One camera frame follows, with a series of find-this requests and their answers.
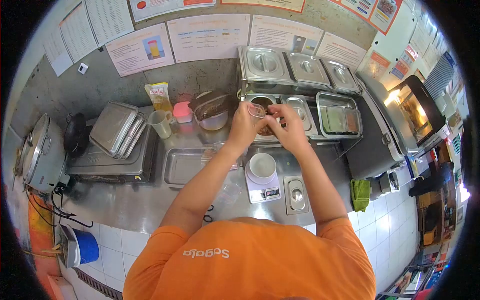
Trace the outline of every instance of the person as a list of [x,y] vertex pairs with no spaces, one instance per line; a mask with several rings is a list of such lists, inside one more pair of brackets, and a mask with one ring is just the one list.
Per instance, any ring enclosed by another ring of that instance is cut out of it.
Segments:
[[447,183],[452,177],[451,173],[455,169],[455,165],[451,161],[440,164],[439,170],[425,178],[424,180],[416,180],[413,187],[408,191],[410,197],[421,196],[428,192],[434,192],[441,189],[443,184]]
[[[287,105],[253,124],[240,102],[228,140],[180,190],[131,266],[125,300],[374,299],[375,276],[342,199]],[[275,118],[283,117],[283,128]],[[297,225],[239,217],[202,227],[232,163],[268,124],[300,164],[316,236]]]

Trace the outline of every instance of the white bowl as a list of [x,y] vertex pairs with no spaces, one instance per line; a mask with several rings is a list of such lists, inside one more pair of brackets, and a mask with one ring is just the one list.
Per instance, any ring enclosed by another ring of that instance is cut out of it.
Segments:
[[247,176],[256,184],[267,184],[273,180],[276,163],[267,153],[257,153],[250,158],[247,164]]

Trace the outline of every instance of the digital kitchen scale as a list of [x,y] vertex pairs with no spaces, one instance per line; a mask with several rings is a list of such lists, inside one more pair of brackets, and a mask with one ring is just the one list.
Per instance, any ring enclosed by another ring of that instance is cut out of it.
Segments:
[[248,199],[252,204],[280,199],[282,196],[276,171],[271,182],[257,184],[248,177],[247,168],[245,168],[245,180],[247,181]]

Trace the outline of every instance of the stove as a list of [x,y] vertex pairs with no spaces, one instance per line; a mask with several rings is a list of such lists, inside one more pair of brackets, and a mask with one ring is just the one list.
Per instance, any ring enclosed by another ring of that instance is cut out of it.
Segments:
[[[139,108],[138,111],[150,115],[153,106]],[[96,119],[87,122],[93,125]],[[114,159],[97,146],[89,143],[85,152],[78,158],[67,160],[66,173],[76,180],[106,182],[148,182],[153,164],[157,133],[146,126],[127,159]]]

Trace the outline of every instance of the stack of baking trays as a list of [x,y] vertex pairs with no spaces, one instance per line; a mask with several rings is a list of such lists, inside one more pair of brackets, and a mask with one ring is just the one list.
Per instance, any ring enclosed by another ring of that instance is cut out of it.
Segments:
[[109,157],[127,159],[147,124],[138,107],[110,101],[90,132],[90,141]]

